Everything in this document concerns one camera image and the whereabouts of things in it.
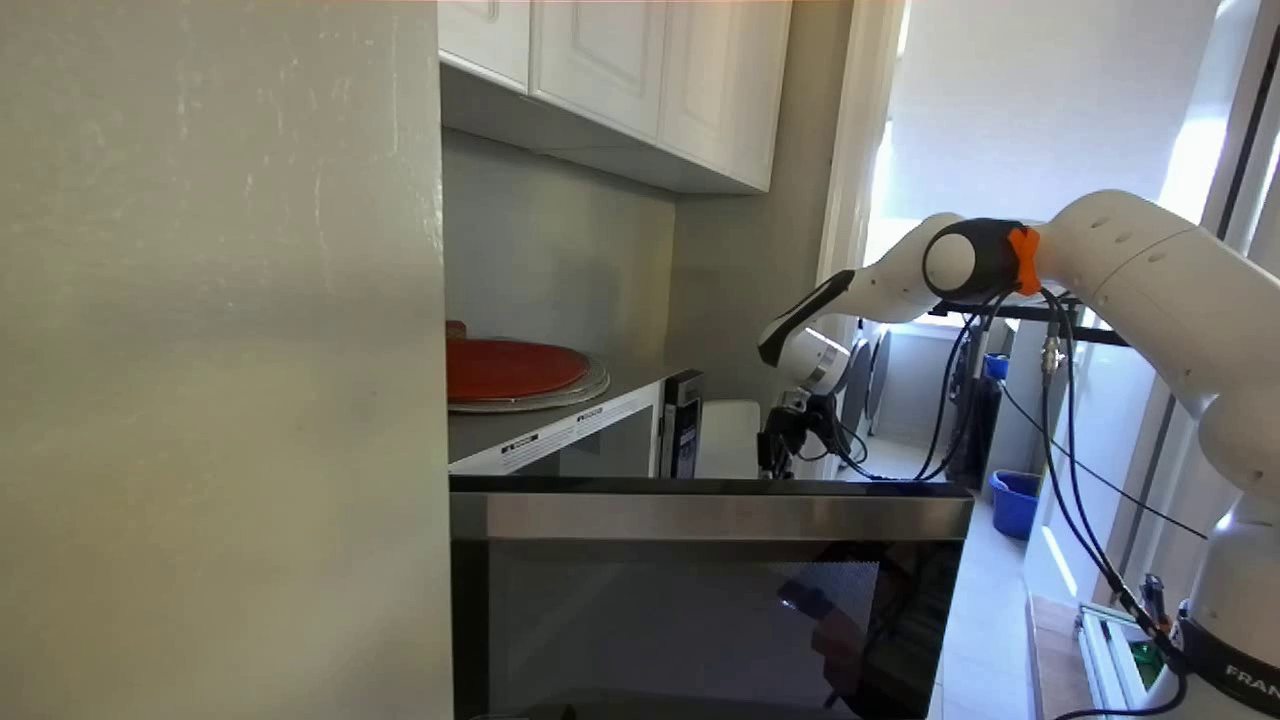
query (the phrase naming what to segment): black cable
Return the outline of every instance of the black cable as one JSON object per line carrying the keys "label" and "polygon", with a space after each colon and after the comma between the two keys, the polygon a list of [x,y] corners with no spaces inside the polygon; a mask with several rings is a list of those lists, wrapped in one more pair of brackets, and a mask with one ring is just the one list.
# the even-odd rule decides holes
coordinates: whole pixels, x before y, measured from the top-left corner
{"label": "black cable", "polygon": [[932,434],[927,434],[927,447],[923,447],[922,472],[917,472],[917,476],[880,476],[880,472],[869,472],[869,470],[865,470],[869,458],[865,458],[859,463],[852,463],[852,459],[842,458],[847,470],[859,472],[859,482],[872,482],[872,483],[923,483],[923,482],[935,482],[941,472],[953,470],[953,459],[956,459],[956,453],[962,453],[962,437],[953,437],[953,443],[950,443],[950,453],[941,458],[941,463],[932,463],[932,458],[935,458],[935,443],[941,443],[941,428],[945,428],[945,420],[950,420],[950,389],[956,385],[956,361],[962,361],[962,350],[973,341],[973,331],[991,326],[991,316],[999,314],[1005,299],[1008,299],[1008,297],[989,297],[984,309],[973,314],[973,316],[962,326],[962,331],[956,331],[956,341],[953,341],[953,350],[950,350],[950,361],[945,361],[945,371],[941,371],[941,393],[935,393],[935,411],[932,411]]}
{"label": "black cable", "polygon": [[[1050,434],[1008,389],[999,389],[999,395],[1005,395],[1008,407],[1019,411],[1038,434]],[[1084,476],[1099,482],[1104,489],[1111,489],[1118,497],[1124,497],[1127,503],[1137,503],[1140,513],[1147,513],[1147,517],[1155,517],[1155,521],[1163,521],[1163,524],[1198,537],[1200,546],[1209,542],[1209,537],[1198,531],[1192,524],[1185,524],[1185,521],[1176,521],[1176,517],[1153,510],[1153,503],[1144,503],[1140,497],[1124,493],[1124,489],[1122,489],[1118,482],[1108,482],[1104,472],[1088,470],[1088,463],[1084,463],[1082,458],[1074,458],[1060,439],[1053,439],[1053,447],[1057,447],[1060,458],[1069,458]]]}
{"label": "black cable", "polygon": [[[1084,493],[1082,493],[1082,463],[1077,463],[1077,309],[1064,305],[1060,297],[1045,294],[1050,309],[1057,309],[1053,316],[1060,316],[1060,338],[1064,338],[1064,404],[1069,404],[1069,482],[1074,482],[1074,502],[1077,502],[1077,513],[1082,513],[1082,524],[1060,493],[1060,476],[1057,476],[1057,458],[1053,458],[1053,434],[1050,434],[1050,379],[1041,385],[1041,437],[1045,437],[1045,463],[1050,463],[1050,476],[1053,476],[1053,497],[1057,497],[1057,510],[1064,517],[1064,524],[1074,530],[1077,546],[1084,547],[1084,557],[1097,563],[1097,573],[1104,578],[1104,586],[1111,589],[1118,605],[1124,612],[1134,612],[1134,619],[1155,642],[1159,654],[1176,654],[1170,644],[1170,634],[1137,605],[1137,596],[1124,589],[1124,578],[1118,573],[1118,563],[1108,561],[1104,546],[1097,542],[1092,524],[1088,524],[1088,510],[1084,510]],[[1060,720],[1077,720],[1077,716],[1163,716],[1172,712],[1176,704],[1185,704],[1189,695],[1189,679],[1182,672],[1185,663],[1176,663],[1176,692],[1172,702],[1155,704],[1155,707],[1082,707],[1082,712],[1064,712]]]}
{"label": "black cable", "polygon": [[[1060,314],[1060,338],[1064,338],[1064,355],[1069,355],[1069,447],[1077,458],[1077,309],[1057,299],[1057,314]],[[1092,546],[1092,552],[1099,557],[1099,573],[1104,578],[1122,578],[1118,563],[1108,561],[1108,547],[1099,546],[1092,521],[1088,521],[1088,510],[1084,510],[1084,489],[1082,489],[1082,472],[1077,463],[1069,463],[1069,482],[1074,482],[1074,502],[1077,502],[1077,513],[1082,513],[1082,530],[1084,530],[1084,542]]]}
{"label": "black cable", "polygon": [[922,472],[911,476],[917,483],[932,482],[935,472],[927,470],[932,463],[932,453],[935,453],[935,439],[945,437],[945,420],[950,420],[950,389],[953,389],[953,371],[956,371],[956,355],[973,331],[973,320],[975,316],[966,316],[953,350],[950,350],[950,361],[945,361],[945,376],[941,376],[941,389],[935,389],[935,411],[932,411],[932,434],[927,434],[927,447],[923,447],[923,459],[922,459]]}
{"label": "black cable", "polygon": [[1077,712],[1064,712],[1057,720],[1082,720],[1082,716],[1163,716],[1172,707],[1182,707],[1189,702],[1189,677],[1185,672],[1172,672],[1176,677],[1176,687],[1163,704],[1153,704],[1153,707],[1077,707]]}

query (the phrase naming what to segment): white cabinet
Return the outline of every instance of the white cabinet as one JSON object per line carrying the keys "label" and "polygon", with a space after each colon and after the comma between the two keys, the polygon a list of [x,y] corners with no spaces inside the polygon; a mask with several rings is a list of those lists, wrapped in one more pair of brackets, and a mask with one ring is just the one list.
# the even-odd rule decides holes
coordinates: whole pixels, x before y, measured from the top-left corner
{"label": "white cabinet", "polygon": [[661,146],[770,188],[793,0],[668,9]]}
{"label": "white cabinet", "polygon": [[651,0],[552,0],[531,11],[531,98],[658,142],[663,11]]}
{"label": "white cabinet", "polygon": [[530,0],[439,0],[439,61],[530,92]]}
{"label": "white cabinet", "polygon": [[446,124],[674,191],[762,191],[787,21],[793,0],[446,0]]}

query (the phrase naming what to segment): countertop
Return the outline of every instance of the countertop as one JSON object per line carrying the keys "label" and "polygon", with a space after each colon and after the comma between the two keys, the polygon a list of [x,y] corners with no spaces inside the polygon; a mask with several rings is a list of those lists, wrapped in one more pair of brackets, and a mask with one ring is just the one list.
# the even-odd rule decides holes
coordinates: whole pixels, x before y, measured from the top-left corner
{"label": "countertop", "polygon": [[927,716],[1038,716],[1026,546],[991,530],[989,502],[967,517]]}

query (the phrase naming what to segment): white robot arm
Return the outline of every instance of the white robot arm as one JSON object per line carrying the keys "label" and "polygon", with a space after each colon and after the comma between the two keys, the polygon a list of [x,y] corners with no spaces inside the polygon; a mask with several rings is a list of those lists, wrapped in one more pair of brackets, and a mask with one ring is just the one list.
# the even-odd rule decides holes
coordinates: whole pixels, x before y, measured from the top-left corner
{"label": "white robot arm", "polygon": [[775,320],[762,355],[803,363],[787,346],[821,309],[896,326],[935,299],[1041,290],[1099,314],[1200,411],[1204,458],[1245,493],[1209,542],[1185,650],[1172,650],[1198,677],[1185,716],[1280,716],[1280,285],[1267,272],[1127,191],[1092,191],[1038,229],[932,218],[842,294],[824,285]]}

